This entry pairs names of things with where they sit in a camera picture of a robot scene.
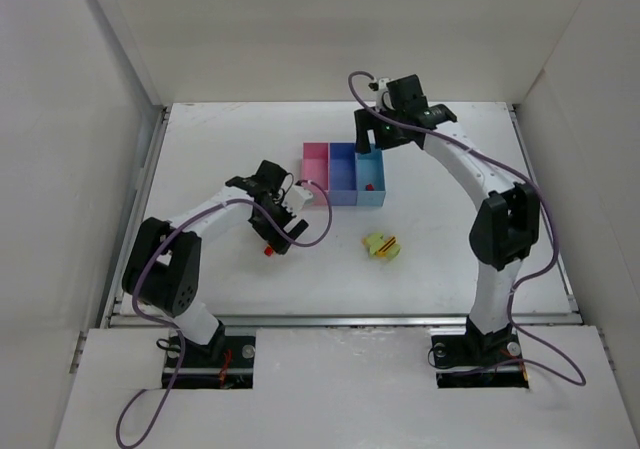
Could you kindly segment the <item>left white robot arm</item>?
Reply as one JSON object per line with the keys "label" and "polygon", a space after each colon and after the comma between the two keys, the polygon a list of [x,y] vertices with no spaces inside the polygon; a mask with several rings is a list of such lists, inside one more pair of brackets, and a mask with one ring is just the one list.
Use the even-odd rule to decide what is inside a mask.
{"label": "left white robot arm", "polygon": [[213,358],[223,350],[225,329],[198,300],[201,253],[229,229],[248,223],[266,243],[267,255],[284,255],[309,227],[299,212],[313,193],[264,160],[255,174],[234,176],[211,198],[167,220],[140,225],[122,279],[122,288],[163,313],[179,329],[185,345]]}

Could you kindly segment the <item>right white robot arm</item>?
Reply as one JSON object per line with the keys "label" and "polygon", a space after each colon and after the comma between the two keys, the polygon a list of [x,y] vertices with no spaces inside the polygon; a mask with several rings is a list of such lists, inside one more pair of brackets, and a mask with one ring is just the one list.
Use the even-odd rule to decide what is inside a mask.
{"label": "right white robot arm", "polygon": [[356,150],[415,143],[438,161],[472,201],[469,245],[478,261],[475,299],[465,331],[432,339],[438,369],[490,366],[513,342],[509,298],[523,261],[539,239],[540,199],[531,183],[490,162],[444,104],[430,105],[415,75],[370,77],[374,105],[354,114]]}

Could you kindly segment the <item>light blue container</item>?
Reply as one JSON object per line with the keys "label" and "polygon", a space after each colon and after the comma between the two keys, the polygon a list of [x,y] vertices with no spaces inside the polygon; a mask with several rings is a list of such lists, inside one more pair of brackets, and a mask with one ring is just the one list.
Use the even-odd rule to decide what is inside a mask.
{"label": "light blue container", "polygon": [[[356,154],[357,205],[382,207],[386,197],[383,152],[374,149],[370,154]],[[366,191],[365,186],[373,184],[375,190]]]}

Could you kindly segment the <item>dark blue container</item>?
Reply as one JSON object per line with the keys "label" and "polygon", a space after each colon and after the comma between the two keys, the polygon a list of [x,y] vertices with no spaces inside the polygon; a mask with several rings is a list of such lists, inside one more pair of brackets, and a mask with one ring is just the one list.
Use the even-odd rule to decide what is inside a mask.
{"label": "dark blue container", "polygon": [[357,204],[355,162],[353,143],[329,144],[329,196],[334,206]]}

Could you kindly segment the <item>pink container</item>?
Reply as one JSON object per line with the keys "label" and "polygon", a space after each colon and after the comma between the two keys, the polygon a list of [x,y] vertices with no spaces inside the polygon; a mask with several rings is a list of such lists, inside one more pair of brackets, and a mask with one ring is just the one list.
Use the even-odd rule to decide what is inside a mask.
{"label": "pink container", "polygon": [[309,190],[314,195],[316,205],[325,205],[329,195],[329,144],[327,142],[304,142],[302,147],[301,178],[314,181]]}

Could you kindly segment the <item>green yellow lego cluster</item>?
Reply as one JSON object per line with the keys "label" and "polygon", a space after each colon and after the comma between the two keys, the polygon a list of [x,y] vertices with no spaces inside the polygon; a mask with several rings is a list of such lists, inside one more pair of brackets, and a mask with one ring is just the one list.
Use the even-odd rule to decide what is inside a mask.
{"label": "green yellow lego cluster", "polygon": [[393,260],[401,251],[395,236],[385,237],[383,233],[371,233],[362,240],[370,257]]}

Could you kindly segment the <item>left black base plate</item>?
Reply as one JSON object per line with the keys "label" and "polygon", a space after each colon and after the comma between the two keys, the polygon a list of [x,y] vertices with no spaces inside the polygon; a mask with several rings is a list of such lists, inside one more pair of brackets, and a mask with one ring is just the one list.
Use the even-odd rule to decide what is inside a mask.
{"label": "left black base plate", "polygon": [[[161,385],[167,388],[171,386],[180,356],[179,337],[160,338],[156,347],[165,354]],[[186,340],[183,361],[171,387],[188,390],[252,389],[255,355],[254,335],[226,335],[214,348]]]}

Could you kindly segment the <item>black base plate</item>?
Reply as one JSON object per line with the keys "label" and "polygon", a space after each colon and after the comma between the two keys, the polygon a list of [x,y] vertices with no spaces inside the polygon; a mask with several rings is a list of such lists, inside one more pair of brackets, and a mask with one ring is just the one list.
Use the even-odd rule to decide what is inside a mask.
{"label": "black base plate", "polygon": [[[180,356],[179,337],[160,338],[156,347],[165,354],[161,385],[167,388],[171,386]],[[226,335],[214,348],[186,340],[183,361],[171,387],[188,390],[252,389],[255,355],[254,335]]]}
{"label": "black base plate", "polygon": [[484,352],[467,334],[436,334],[431,343],[429,364],[439,389],[529,388],[515,333]]}

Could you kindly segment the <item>aluminium front rail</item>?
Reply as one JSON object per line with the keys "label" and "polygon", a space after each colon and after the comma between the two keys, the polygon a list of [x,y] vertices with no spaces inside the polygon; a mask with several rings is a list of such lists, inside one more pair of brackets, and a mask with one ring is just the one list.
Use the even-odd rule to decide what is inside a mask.
{"label": "aluminium front rail", "polygon": [[[235,327],[412,327],[412,326],[464,326],[463,315],[221,315],[227,326]],[[517,314],[520,325],[582,325],[579,313]]]}

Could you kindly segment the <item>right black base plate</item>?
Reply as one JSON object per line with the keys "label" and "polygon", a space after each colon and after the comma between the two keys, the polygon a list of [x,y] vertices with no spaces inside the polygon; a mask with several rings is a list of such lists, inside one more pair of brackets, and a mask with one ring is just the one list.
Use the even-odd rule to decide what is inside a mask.
{"label": "right black base plate", "polygon": [[467,334],[436,334],[431,343],[429,364],[439,389],[529,388],[515,333],[484,352]]}

